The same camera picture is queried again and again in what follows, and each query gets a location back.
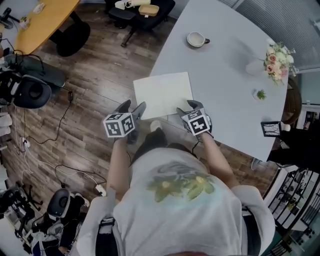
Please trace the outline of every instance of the sheet of paper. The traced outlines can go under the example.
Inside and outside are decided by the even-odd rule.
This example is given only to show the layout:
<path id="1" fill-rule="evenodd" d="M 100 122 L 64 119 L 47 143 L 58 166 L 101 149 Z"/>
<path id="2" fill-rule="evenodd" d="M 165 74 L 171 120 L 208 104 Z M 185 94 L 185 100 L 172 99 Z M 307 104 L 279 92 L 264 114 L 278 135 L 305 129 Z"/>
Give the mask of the sheet of paper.
<path id="1" fill-rule="evenodd" d="M 188 72 L 150 76 L 133 81 L 136 102 L 146 102 L 142 120 L 176 114 L 176 108 L 191 111 L 193 100 Z"/>

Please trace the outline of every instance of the flower bouquet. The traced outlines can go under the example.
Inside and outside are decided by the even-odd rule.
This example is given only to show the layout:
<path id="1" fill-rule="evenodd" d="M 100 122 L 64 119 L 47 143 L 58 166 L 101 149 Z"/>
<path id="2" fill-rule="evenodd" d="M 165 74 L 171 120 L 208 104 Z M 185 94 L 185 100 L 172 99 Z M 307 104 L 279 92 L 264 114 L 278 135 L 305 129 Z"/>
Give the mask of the flower bouquet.
<path id="1" fill-rule="evenodd" d="M 296 51 L 289 50 L 281 42 L 275 43 L 272 39 L 267 40 L 268 48 L 266 50 L 265 59 L 263 65 L 268 73 L 269 78 L 271 78 L 277 85 L 278 82 L 282 82 L 282 78 L 288 75 L 291 71 L 293 76 L 299 70 L 293 65 L 294 58 L 291 54 L 295 54 Z"/>

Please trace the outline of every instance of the pink rose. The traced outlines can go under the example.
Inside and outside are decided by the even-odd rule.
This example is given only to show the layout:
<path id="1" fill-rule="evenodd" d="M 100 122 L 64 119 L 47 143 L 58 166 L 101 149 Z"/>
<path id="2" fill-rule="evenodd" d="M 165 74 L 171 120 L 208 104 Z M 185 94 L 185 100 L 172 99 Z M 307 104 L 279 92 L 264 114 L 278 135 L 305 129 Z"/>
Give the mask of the pink rose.
<path id="1" fill-rule="evenodd" d="M 284 78 L 284 77 L 286 77 L 288 75 L 288 69 L 282 69 L 281 71 L 282 71 L 281 77 Z"/>
<path id="2" fill-rule="evenodd" d="M 269 73 L 269 74 L 271 74 L 271 73 L 273 73 L 275 70 L 274 70 L 274 67 L 272 66 L 272 65 L 266 65 L 266 67 L 265 67 L 265 70 Z"/>
<path id="3" fill-rule="evenodd" d="M 277 57 L 274 54 L 270 54 L 269 57 L 268 57 L 268 60 L 271 61 L 271 62 L 275 62 L 277 60 Z"/>

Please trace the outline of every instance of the backpack strap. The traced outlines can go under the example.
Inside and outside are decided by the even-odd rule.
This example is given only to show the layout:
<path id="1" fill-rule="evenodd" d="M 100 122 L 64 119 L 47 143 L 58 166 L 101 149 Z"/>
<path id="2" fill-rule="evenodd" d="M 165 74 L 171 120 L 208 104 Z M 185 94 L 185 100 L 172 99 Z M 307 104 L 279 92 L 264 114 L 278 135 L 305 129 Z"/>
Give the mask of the backpack strap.
<path id="1" fill-rule="evenodd" d="M 261 237 L 255 216 L 247 207 L 243 206 L 242 217 L 246 226 L 247 255 L 259 256 L 261 250 Z"/>
<path id="2" fill-rule="evenodd" d="M 116 205 L 116 191 L 112 188 L 107 191 L 106 203 L 106 215 L 100 222 L 98 234 L 96 236 L 95 256 L 118 256 L 118 244 L 121 241 L 116 241 L 116 237 L 113 232 L 115 226 L 113 212 Z"/>

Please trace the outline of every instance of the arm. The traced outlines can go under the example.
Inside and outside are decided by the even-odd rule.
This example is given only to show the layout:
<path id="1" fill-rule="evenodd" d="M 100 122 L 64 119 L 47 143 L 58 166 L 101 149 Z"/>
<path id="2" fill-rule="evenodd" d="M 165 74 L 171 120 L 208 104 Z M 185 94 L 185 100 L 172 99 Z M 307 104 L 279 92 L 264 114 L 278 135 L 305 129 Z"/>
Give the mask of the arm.
<path id="1" fill-rule="evenodd" d="M 203 141 L 210 173 L 219 178 L 229 187 L 229 189 L 240 185 L 214 138 L 212 138 L 210 134 L 204 132 L 201 134 L 201 139 Z"/>
<path id="2" fill-rule="evenodd" d="M 113 188 L 119 201 L 130 187 L 129 158 L 127 156 L 127 138 L 120 138 L 113 144 L 106 188 Z"/>

